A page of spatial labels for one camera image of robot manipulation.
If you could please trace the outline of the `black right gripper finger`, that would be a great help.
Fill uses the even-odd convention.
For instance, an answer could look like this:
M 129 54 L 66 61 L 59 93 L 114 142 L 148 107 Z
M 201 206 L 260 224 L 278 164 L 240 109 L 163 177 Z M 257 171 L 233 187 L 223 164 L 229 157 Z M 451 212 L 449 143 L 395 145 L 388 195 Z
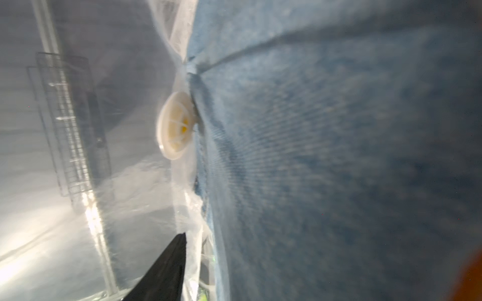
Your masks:
M 187 256 L 187 236 L 176 235 L 123 301 L 180 301 Z

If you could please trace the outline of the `clear plastic vacuum bag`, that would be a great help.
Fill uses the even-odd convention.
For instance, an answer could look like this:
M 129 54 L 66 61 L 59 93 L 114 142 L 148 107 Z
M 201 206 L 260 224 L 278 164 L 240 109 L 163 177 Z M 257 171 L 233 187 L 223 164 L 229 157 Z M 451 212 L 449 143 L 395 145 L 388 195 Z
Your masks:
M 1 2 L 1 299 L 122 300 L 178 234 L 182 300 L 215 300 L 195 151 L 165 158 L 156 121 L 184 89 L 196 1 Z M 88 59 L 114 197 L 60 193 L 27 73 L 38 52 Z

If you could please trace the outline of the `blue jeans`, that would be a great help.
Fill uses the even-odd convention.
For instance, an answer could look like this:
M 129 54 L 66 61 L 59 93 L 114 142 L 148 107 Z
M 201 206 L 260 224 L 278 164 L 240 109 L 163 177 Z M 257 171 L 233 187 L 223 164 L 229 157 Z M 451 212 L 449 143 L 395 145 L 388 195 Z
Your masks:
M 218 300 L 450 300 L 481 252 L 480 1 L 199 1 Z

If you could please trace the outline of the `orange garment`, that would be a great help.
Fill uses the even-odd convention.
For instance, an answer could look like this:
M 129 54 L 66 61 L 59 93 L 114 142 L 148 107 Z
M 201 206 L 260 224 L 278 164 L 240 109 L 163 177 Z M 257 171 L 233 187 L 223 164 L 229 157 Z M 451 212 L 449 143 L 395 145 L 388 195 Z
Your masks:
M 463 270 L 454 288 L 451 301 L 481 301 L 481 252 Z

